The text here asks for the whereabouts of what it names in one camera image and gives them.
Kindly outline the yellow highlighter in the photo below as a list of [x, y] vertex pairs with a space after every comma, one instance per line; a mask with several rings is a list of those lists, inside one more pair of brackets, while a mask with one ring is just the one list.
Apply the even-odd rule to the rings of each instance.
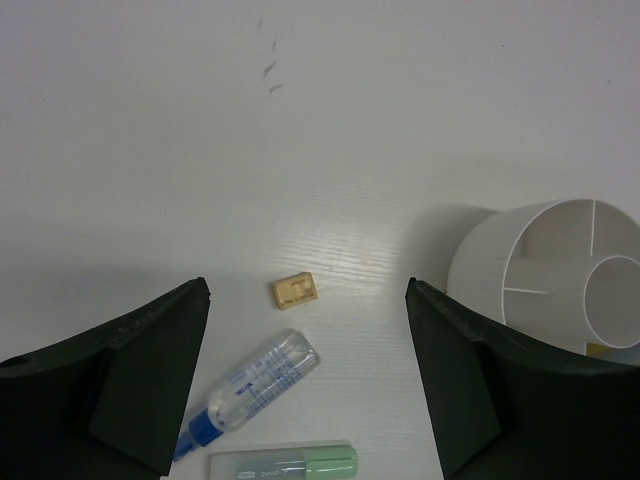
[[609, 347], [599, 345], [599, 344], [591, 344], [588, 343], [586, 347], [586, 355], [589, 357], [600, 357], [602, 355], [610, 352], [611, 349]]

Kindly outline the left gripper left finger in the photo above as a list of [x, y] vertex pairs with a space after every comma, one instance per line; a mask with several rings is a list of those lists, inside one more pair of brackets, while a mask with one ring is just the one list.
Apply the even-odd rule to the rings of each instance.
[[210, 291], [190, 280], [119, 318], [1, 364], [4, 479], [169, 474]]

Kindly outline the blue highlighter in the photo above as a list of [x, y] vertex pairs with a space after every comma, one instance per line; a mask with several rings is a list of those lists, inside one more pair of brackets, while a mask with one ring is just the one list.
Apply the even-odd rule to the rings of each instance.
[[627, 365], [640, 365], [640, 345], [636, 345], [627, 349], [615, 350], [611, 353], [610, 358], [613, 362], [627, 364]]

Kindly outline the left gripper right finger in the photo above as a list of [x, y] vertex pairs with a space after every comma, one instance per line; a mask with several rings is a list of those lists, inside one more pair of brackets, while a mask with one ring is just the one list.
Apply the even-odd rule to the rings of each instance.
[[447, 479], [635, 479], [639, 370], [557, 348], [411, 279], [406, 307]]

